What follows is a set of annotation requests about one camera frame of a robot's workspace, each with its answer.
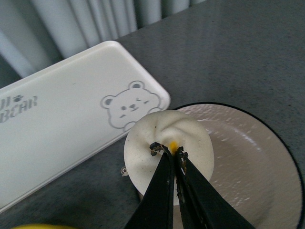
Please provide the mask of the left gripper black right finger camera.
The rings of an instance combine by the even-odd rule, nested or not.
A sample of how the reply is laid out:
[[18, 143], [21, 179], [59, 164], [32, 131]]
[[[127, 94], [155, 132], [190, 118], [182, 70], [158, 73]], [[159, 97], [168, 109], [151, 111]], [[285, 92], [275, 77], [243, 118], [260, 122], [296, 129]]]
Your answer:
[[253, 229], [213, 188], [179, 147], [174, 156], [180, 212], [185, 229]]

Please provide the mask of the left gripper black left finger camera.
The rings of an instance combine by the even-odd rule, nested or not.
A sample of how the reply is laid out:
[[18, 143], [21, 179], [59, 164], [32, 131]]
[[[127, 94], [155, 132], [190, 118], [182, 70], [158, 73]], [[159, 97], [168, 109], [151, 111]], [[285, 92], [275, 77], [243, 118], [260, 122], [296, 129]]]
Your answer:
[[138, 208], [125, 225], [126, 229], [172, 229], [174, 162], [168, 148], [154, 142], [151, 155], [162, 152], [162, 157]]

